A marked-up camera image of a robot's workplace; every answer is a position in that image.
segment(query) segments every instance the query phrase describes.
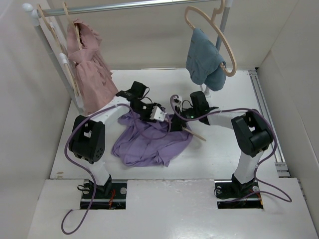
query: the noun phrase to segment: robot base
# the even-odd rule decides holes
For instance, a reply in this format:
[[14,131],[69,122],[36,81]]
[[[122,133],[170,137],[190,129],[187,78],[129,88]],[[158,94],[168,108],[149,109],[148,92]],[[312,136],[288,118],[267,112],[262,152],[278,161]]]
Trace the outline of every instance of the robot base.
[[[84,182],[84,189],[89,189],[89,191],[83,190],[80,208],[87,209],[93,194],[93,186],[89,181]],[[126,208],[126,193],[127,193],[127,181],[126,180],[112,180],[112,186],[107,195],[103,192],[97,190],[91,209],[125,209]]]
[[257,182],[252,182],[250,186],[246,187],[242,191],[234,189],[234,182],[232,180],[215,180],[214,194],[217,197],[217,206],[219,209],[248,209],[257,208],[263,209],[263,203],[260,194],[254,194],[248,198],[229,203],[236,198],[242,198],[258,188]]

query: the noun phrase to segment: purple cloth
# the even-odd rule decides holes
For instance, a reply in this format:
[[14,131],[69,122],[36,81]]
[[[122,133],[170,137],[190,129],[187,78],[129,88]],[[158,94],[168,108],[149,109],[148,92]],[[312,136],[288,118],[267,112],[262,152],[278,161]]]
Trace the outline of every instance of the purple cloth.
[[[131,113],[119,118],[120,124],[128,127],[115,142],[112,154],[121,158],[126,166],[146,167],[155,165],[169,165],[169,161],[183,152],[193,137],[186,131],[170,132],[162,139],[149,140],[141,136]],[[138,128],[145,136],[158,138],[167,132],[167,122],[144,122],[136,120]]]

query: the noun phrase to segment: white platform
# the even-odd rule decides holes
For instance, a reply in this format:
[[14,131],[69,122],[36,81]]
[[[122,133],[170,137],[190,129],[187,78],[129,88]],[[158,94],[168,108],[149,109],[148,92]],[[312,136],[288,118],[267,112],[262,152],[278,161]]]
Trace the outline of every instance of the white platform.
[[[125,210],[91,210],[82,227],[65,236],[61,221],[69,209],[79,209],[76,186],[83,180],[47,180],[28,239],[317,239],[297,180],[268,181],[293,202],[262,195],[263,210],[217,209],[213,180],[130,180]],[[73,230],[83,214],[73,211],[65,229]]]
[[[127,90],[133,81],[139,81],[150,88],[148,96],[166,107],[169,113],[169,98],[178,94],[184,100],[189,94],[200,90],[189,77],[186,69],[177,70],[121,70],[113,73],[113,81],[119,90]],[[223,90],[212,92],[209,100],[211,106],[221,109],[238,107],[258,109],[258,103],[252,87],[248,71],[237,71],[234,77],[228,78]],[[87,179],[88,174],[68,162],[64,156],[64,145],[70,135],[74,119],[78,116],[71,104],[61,141],[57,150],[51,179]],[[234,173],[240,149],[233,131],[219,126],[207,126],[200,122],[191,122],[192,130],[207,139],[203,142],[194,137],[190,145],[178,157],[173,159],[168,167],[126,167],[119,158],[110,154],[113,144],[121,135],[124,126],[118,123],[106,129],[106,150],[103,160],[113,179],[230,179]],[[258,170],[261,178],[277,178],[274,158],[265,162]]]

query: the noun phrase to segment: blue garment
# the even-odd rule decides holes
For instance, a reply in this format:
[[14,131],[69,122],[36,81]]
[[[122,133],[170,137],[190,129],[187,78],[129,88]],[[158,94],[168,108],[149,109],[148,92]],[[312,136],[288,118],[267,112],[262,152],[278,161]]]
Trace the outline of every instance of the blue garment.
[[205,84],[213,91],[221,90],[226,81],[226,75],[219,65],[222,62],[226,66],[224,58],[208,36],[200,28],[195,28],[186,61],[191,80],[197,85]]

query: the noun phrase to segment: red wire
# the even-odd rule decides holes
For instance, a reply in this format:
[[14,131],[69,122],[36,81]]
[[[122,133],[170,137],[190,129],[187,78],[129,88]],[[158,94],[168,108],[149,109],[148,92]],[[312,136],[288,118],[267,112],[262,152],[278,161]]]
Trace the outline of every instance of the red wire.
[[112,203],[113,203],[113,199],[114,199],[114,197],[115,197],[115,189],[113,189],[113,190],[111,191],[111,193],[112,193],[112,196],[111,196],[111,198],[110,198],[110,200],[109,200],[109,209],[111,209],[111,206],[112,206]]
[[256,193],[256,195],[257,195],[257,197],[259,198],[259,200],[261,201],[261,195],[260,195],[260,193]]

